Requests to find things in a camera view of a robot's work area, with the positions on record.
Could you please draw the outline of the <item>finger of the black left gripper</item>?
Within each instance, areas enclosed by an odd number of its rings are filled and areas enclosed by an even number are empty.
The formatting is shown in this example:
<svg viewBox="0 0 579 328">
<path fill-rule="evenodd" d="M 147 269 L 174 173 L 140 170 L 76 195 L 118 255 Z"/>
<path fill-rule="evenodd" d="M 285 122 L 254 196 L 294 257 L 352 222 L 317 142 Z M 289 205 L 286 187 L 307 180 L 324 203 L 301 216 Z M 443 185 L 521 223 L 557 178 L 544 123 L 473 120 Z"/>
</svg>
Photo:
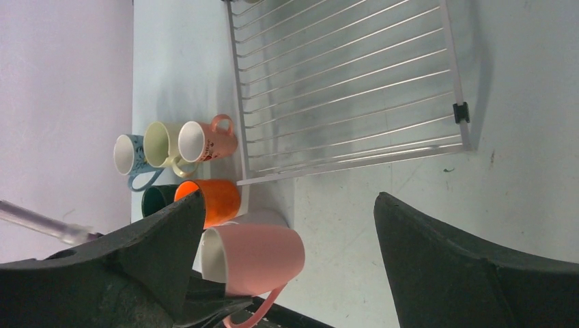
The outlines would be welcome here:
<svg viewBox="0 0 579 328">
<path fill-rule="evenodd" d="M 223 319 L 244 310 L 253 299 L 250 296 L 227 296 L 225 284 L 203 279 L 191 271 L 182 313 L 174 327 L 221 327 Z"/>
</svg>

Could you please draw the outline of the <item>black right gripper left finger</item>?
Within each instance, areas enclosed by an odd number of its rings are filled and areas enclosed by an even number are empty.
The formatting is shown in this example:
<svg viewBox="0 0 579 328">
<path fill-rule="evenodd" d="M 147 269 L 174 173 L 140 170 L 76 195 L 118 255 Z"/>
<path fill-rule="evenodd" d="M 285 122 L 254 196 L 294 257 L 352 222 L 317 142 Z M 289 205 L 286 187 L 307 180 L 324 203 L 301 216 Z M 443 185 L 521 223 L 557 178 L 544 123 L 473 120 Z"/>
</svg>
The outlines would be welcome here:
<svg viewBox="0 0 579 328">
<path fill-rule="evenodd" d="M 203 320 L 186 298 L 205 206 L 192 193 L 43 260 L 1 265 L 2 327 L 175 327 Z"/>
</svg>

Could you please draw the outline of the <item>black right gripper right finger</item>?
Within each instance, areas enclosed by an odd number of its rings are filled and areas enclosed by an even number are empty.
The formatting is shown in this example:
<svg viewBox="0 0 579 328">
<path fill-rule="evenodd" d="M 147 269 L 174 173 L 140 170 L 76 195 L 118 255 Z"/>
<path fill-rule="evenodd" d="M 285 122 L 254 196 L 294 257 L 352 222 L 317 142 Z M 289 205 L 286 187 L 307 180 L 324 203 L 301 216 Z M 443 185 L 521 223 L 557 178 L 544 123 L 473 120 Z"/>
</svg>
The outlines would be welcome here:
<svg viewBox="0 0 579 328">
<path fill-rule="evenodd" d="M 401 327 L 577 327 L 578 265 L 514 250 L 381 192 L 373 215 Z"/>
</svg>

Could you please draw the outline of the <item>pink ribbed mug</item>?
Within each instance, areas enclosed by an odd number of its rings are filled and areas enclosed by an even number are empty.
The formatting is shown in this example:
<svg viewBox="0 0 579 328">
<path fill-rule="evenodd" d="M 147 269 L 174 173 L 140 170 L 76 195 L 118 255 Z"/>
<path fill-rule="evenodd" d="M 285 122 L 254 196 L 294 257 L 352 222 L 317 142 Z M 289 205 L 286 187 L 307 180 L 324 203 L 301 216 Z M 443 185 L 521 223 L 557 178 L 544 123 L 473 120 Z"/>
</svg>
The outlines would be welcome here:
<svg viewBox="0 0 579 328">
<path fill-rule="evenodd" d="M 227 296 L 269 294 L 246 321 L 234 323 L 230 316 L 224 318 L 226 327 L 256 326 L 305 265 L 305 247 L 299 234 L 269 224 L 208 228 L 201 237 L 200 256 L 202 278 L 224 284 Z"/>
</svg>

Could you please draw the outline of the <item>dark teal mug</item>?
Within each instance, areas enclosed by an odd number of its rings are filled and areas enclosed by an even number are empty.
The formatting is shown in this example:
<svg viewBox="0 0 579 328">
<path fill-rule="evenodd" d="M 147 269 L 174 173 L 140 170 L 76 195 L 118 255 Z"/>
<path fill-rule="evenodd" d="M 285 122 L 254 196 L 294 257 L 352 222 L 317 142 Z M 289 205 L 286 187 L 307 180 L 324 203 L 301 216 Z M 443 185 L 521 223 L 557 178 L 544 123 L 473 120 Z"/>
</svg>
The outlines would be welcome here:
<svg viewBox="0 0 579 328">
<path fill-rule="evenodd" d="M 154 185 L 143 192 L 141 212 L 148 217 L 174 202 L 178 184 Z"/>
</svg>

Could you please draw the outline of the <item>orange mug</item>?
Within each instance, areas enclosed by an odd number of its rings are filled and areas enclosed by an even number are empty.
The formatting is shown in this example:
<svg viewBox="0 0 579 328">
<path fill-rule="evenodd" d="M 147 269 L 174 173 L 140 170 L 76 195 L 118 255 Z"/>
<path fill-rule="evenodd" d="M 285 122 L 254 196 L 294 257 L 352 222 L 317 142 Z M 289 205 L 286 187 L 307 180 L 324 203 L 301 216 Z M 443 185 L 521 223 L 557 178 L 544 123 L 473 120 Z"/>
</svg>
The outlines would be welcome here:
<svg viewBox="0 0 579 328">
<path fill-rule="evenodd" d="M 236 185 L 228 180 L 187 180 L 175 191 L 174 201 L 200 191 L 206 208 L 204 228 L 219 226 L 234 219 L 241 205 L 241 195 Z"/>
</svg>

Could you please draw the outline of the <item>light blue mug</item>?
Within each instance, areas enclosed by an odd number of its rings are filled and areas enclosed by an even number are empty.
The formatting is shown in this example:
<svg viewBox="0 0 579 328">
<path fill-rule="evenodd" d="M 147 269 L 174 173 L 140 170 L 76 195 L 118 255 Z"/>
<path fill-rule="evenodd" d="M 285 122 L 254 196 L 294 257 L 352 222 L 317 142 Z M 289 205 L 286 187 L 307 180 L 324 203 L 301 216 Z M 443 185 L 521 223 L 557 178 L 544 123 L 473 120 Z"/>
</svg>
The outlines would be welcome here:
<svg viewBox="0 0 579 328">
<path fill-rule="evenodd" d="M 113 160 L 117 171 L 128 177 L 128 188 L 133 192 L 145 191 L 162 174 L 163 168 L 151 166 L 144 154 L 144 136 L 123 134 L 114 145 Z M 142 187 L 135 187 L 133 182 L 139 174 L 151 173 L 154 175 Z"/>
</svg>

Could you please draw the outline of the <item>light green mug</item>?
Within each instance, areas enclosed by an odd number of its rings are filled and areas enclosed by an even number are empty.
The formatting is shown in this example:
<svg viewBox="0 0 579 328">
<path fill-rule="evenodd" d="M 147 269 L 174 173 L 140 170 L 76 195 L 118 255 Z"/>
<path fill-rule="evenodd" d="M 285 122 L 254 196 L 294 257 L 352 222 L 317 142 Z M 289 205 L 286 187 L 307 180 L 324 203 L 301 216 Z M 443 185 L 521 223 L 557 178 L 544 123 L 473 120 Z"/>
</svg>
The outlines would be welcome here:
<svg viewBox="0 0 579 328">
<path fill-rule="evenodd" d="M 178 149 L 178 137 L 184 122 L 152 122 L 143 138 L 144 155 L 152 167 L 171 168 L 181 178 L 190 178 L 197 171 L 198 163 L 182 158 Z"/>
</svg>

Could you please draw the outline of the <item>small salmon pink mug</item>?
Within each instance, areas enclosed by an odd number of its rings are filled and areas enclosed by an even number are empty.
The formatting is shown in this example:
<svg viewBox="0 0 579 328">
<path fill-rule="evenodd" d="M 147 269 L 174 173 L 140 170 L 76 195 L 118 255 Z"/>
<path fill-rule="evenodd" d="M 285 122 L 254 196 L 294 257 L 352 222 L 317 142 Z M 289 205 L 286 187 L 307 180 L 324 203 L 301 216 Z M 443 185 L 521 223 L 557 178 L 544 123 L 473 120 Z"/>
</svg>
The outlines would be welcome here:
<svg viewBox="0 0 579 328">
<path fill-rule="evenodd" d="M 216 115 L 211 123 L 189 121 L 178 135 L 180 156 L 190 163 L 221 159 L 237 148 L 234 122 L 226 114 Z"/>
</svg>

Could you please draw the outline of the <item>mauve grey mug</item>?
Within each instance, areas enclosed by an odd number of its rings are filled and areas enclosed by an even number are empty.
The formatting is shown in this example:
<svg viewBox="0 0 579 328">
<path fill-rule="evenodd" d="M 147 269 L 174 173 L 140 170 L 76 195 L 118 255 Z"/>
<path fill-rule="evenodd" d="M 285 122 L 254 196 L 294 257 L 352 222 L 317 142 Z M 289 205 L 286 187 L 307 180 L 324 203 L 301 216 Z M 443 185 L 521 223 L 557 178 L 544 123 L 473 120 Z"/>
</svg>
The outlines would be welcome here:
<svg viewBox="0 0 579 328">
<path fill-rule="evenodd" d="M 222 223 L 222 226 L 228 226 L 233 224 L 264 224 L 264 225 L 274 225 L 288 228 L 290 225 L 287 220 L 275 210 L 270 210 L 267 208 L 254 210 L 248 212 L 244 215 L 240 215 L 232 220 Z"/>
</svg>

